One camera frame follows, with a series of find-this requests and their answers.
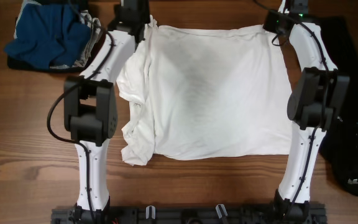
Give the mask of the white t-shirt black print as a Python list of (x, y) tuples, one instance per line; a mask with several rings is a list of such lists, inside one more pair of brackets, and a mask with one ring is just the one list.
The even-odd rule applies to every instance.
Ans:
[(260, 25), (180, 29), (151, 20), (118, 79), (130, 109), (122, 160), (287, 155), (291, 94), (282, 51)]

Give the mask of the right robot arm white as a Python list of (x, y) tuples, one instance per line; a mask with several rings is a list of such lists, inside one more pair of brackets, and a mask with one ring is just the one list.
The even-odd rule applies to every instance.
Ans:
[(287, 37), (301, 69), (287, 104), (292, 126), (290, 153), (268, 218), (271, 222), (305, 223), (314, 218), (310, 185), (319, 147), (339, 115), (350, 78), (331, 60), (321, 27), (308, 14), (307, 1), (282, 1), (278, 9), (269, 9), (264, 29)]

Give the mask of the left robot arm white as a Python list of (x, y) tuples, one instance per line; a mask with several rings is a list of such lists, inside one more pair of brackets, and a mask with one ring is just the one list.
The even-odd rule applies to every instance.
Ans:
[(76, 207), (100, 215), (109, 206), (106, 155), (117, 128), (114, 84), (127, 60), (144, 40), (150, 22), (147, 0), (122, 0), (89, 66), (64, 83), (64, 127), (74, 142), (80, 165), (80, 194)]

